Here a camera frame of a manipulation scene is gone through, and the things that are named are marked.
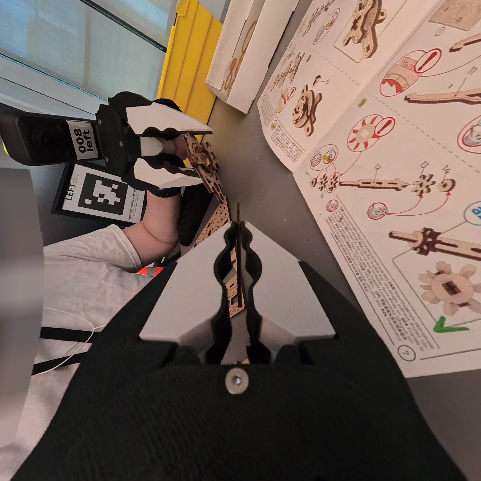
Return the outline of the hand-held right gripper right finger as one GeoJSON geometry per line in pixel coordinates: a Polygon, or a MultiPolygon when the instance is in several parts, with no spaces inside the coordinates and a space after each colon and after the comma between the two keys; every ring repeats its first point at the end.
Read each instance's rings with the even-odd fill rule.
{"type": "Polygon", "coordinates": [[[242,222],[249,363],[269,364],[285,345],[327,340],[335,331],[299,260],[249,222],[242,222]]]}

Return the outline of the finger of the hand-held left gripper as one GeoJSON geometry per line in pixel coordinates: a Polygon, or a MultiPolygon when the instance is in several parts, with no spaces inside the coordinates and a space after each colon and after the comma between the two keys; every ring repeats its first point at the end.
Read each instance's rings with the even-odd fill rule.
{"type": "Polygon", "coordinates": [[[138,157],[132,165],[132,188],[165,190],[202,185],[196,171],[178,157],[138,157]]]}
{"type": "Polygon", "coordinates": [[[160,133],[173,130],[179,134],[205,135],[213,130],[196,118],[163,104],[126,107],[128,124],[136,135],[146,136],[148,129],[160,133]]]}

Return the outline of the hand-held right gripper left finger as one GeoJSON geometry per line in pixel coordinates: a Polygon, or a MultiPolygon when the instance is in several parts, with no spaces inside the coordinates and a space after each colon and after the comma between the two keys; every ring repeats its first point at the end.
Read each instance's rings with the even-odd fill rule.
{"type": "Polygon", "coordinates": [[[231,272],[236,223],[230,222],[176,262],[140,338],[188,346],[220,364],[232,336],[224,280],[231,272]]]}

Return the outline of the wooden gear model assembly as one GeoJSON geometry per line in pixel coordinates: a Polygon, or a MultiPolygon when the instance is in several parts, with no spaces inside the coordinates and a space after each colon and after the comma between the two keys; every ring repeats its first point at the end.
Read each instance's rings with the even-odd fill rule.
{"type": "Polygon", "coordinates": [[[211,144],[208,141],[199,142],[190,134],[184,134],[183,138],[191,167],[201,178],[208,192],[214,194],[220,203],[226,203],[217,173],[220,164],[211,144]]]}

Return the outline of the laser-cut wooden parts sheet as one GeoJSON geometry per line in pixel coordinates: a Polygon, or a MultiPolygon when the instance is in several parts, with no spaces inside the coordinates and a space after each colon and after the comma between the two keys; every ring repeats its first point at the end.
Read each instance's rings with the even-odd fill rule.
{"type": "MultiPolygon", "coordinates": [[[[215,209],[213,215],[207,222],[206,226],[197,237],[192,249],[201,244],[204,240],[209,238],[215,232],[220,230],[224,225],[231,222],[231,216],[229,206],[227,203],[220,203],[215,209]]],[[[231,272],[227,275],[227,279],[224,280],[224,284],[227,289],[227,298],[229,303],[229,317],[233,318],[237,316],[244,308],[244,291],[243,287],[237,285],[237,254],[235,249],[231,251],[231,272]]]]}

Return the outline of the person's left forearm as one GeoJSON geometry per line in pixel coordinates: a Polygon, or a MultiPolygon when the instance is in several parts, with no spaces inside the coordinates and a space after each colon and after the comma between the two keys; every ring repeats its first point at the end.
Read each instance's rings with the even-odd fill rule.
{"type": "Polygon", "coordinates": [[[178,244],[181,194],[158,197],[147,193],[143,219],[123,230],[145,267],[171,253],[178,244]]]}

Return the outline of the yellow plastic bin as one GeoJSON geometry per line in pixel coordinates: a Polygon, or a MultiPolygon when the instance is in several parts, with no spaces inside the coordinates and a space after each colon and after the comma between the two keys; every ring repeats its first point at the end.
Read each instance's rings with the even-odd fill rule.
{"type": "Polygon", "coordinates": [[[158,98],[206,124],[216,99],[206,78],[223,25],[198,1],[178,1],[176,12],[158,98]]]}

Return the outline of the white cardboard box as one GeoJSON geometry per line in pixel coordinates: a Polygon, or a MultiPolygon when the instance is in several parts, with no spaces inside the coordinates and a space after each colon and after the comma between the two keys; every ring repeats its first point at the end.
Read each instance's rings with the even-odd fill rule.
{"type": "Polygon", "coordinates": [[[247,114],[298,1],[231,1],[206,84],[247,114]]]}

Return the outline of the window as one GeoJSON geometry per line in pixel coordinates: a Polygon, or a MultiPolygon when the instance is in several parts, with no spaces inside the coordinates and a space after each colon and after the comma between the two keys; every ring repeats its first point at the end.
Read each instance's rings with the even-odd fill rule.
{"type": "Polygon", "coordinates": [[[122,91],[155,99],[174,1],[1,1],[1,103],[93,118],[122,91]]]}

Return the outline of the paper instruction booklet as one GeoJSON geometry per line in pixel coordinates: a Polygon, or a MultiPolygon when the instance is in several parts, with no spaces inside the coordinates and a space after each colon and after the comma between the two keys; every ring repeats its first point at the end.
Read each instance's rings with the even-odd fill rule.
{"type": "Polygon", "coordinates": [[[480,369],[480,1],[312,1],[258,101],[406,377],[480,369]]]}

